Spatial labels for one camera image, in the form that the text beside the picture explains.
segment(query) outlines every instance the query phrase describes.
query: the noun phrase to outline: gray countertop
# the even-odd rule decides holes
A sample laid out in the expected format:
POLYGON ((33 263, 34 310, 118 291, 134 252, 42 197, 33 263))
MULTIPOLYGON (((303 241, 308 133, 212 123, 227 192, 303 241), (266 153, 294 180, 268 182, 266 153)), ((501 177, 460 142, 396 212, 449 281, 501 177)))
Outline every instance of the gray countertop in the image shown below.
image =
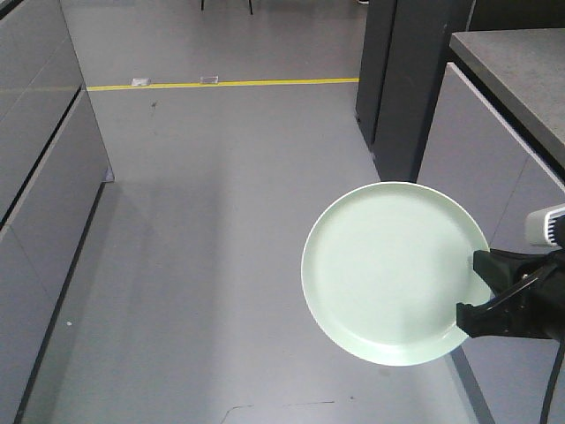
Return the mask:
POLYGON ((450 47, 565 168, 565 29, 456 33, 450 47))

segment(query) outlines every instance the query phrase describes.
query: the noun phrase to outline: floor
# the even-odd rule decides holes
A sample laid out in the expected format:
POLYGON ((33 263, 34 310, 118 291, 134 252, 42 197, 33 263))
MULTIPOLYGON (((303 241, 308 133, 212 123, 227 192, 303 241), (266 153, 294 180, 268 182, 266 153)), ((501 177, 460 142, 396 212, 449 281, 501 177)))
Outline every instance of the floor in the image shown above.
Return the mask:
MULTIPOLYGON (((87 84, 356 77, 352 0, 64 0, 87 84)), ((474 423, 450 359, 358 360, 317 328, 300 255, 378 180, 354 83, 91 93, 106 185, 24 423, 474 423)))

